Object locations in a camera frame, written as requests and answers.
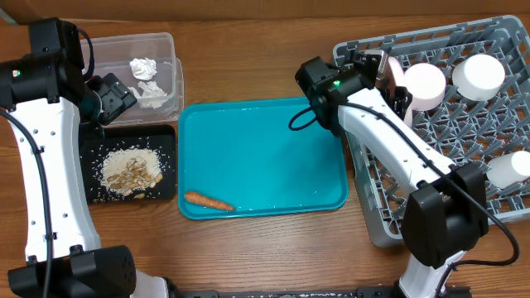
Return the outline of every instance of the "dish rack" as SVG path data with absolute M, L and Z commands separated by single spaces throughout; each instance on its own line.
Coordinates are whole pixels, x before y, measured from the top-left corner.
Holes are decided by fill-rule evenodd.
M 513 151 L 530 151 L 530 39 L 513 16 L 380 36 L 335 46 L 342 65 L 351 50 L 389 50 L 403 70 L 417 63 L 438 66 L 447 78 L 441 105 L 415 112 L 412 129 L 456 165 L 469 161 L 485 173 L 487 163 Z M 498 59 L 506 77 L 495 98 L 472 102 L 452 85 L 452 70 L 466 58 L 487 54 Z M 407 199 L 392 175 L 352 134 L 347 133 L 355 166 L 355 186 L 372 242 L 380 247 L 402 243 L 399 227 Z M 530 181 L 501 190 L 486 181 L 488 211 L 501 221 L 530 217 Z

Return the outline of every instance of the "wooden surface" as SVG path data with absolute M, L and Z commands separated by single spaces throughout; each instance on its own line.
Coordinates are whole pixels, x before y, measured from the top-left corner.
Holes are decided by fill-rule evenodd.
M 530 15 L 519 15 L 530 27 Z M 370 36 L 472 21 L 477 16 L 357 17 L 233 22 L 86 24 L 92 37 L 170 32 L 184 67 L 185 102 L 301 96 L 293 77 L 300 63 L 333 46 Z M 24 27 L 0 27 L 0 60 L 29 51 Z M 7 270 L 24 265 L 26 201 L 20 159 L 7 122 L 0 121 L 0 296 L 12 296 Z M 100 204 L 90 212 L 104 246 L 125 244 L 137 267 L 168 276 L 183 290 L 273 291 L 354 289 L 390 285 L 403 273 L 405 247 L 377 248 L 369 240 L 348 161 L 350 196 L 335 212 L 254 219 L 191 221 L 174 200 Z M 450 284 L 475 296 L 530 296 L 530 222 L 508 225 L 522 249 L 511 267 L 463 267 Z M 504 259 L 511 253 L 497 228 L 467 257 Z

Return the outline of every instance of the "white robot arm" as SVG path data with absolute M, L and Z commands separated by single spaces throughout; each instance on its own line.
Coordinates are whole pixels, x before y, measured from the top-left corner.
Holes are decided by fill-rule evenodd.
M 301 65 L 295 79 L 310 102 L 305 111 L 315 112 L 318 123 L 336 136 L 343 131 L 355 135 L 403 188 L 409 200 L 402 235 L 412 255 L 394 290 L 401 297 L 434 298 L 448 267 L 488 230 L 486 215 L 472 210 L 458 193 L 443 199 L 441 193 L 449 188 L 441 175 L 459 181 L 479 204 L 485 204 L 484 177 L 472 164 L 456 167 L 403 122 L 412 98 L 405 88 L 397 87 L 390 95 L 387 89 L 375 88 L 378 76 L 385 73 L 386 53 L 366 50 L 348 62 L 354 68 L 347 71 L 320 57 Z M 301 114 L 291 120 L 290 129 L 305 127 L 292 126 Z
M 440 170 L 447 175 L 451 172 L 450 166 L 454 165 L 453 161 L 431 148 L 413 132 L 388 106 L 379 90 L 362 89 L 351 94 L 348 102 L 385 114 Z M 391 127 L 373 114 L 357 108 L 339 106 L 339 123 L 346 132 L 353 133 L 378 157 L 403 188 L 405 197 L 417 190 L 420 181 L 432 182 L 440 178 L 432 169 L 425 167 L 425 162 Z M 444 271 L 452 262 L 460 260 L 464 255 L 464 251 L 456 253 L 447 258 L 444 266 L 437 269 L 425 266 L 414 256 L 410 256 L 407 270 L 399 279 L 402 293 L 407 298 L 433 298 Z
M 113 74 L 92 76 L 92 53 L 82 75 L 87 36 L 75 25 L 52 18 L 29 32 L 32 53 L 0 64 L 1 114 L 17 139 L 28 212 L 27 265 L 9 271 L 9 286 L 21 297 L 176 296 L 170 280 L 136 270 L 127 247 L 101 248 L 84 193 L 80 133 L 102 132 L 137 100 Z

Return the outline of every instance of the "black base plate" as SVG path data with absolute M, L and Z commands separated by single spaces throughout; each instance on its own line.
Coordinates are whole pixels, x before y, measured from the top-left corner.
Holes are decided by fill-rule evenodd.
M 128 148 L 152 149 L 158 152 L 162 180 L 155 188 L 136 190 L 127 197 L 116 195 L 101 186 L 97 178 L 104 158 L 111 151 Z M 132 201 L 134 195 L 145 193 L 144 199 L 172 199 L 176 194 L 176 134 L 169 125 L 151 125 L 105 129 L 105 139 L 87 140 L 79 145 L 84 192 L 87 202 L 104 203 Z
M 339 291 L 271 291 L 218 293 L 217 291 L 185 291 L 181 298 L 398 298 L 393 286 L 366 286 L 357 290 Z M 443 298 L 471 298 L 469 287 L 449 287 Z

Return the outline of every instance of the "baby carrot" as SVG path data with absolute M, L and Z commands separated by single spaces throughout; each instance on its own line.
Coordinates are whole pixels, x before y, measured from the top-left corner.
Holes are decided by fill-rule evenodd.
M 184 195 L 184 199 L 188 203 L 197 204 L 205 207 L 225 210 L 225 211 L 234 211 L 235 207 L 232 205 L 223 203 L 216 199 L 211 199 L 205 195 L 197 194 L 196 192 L 188 192 Z

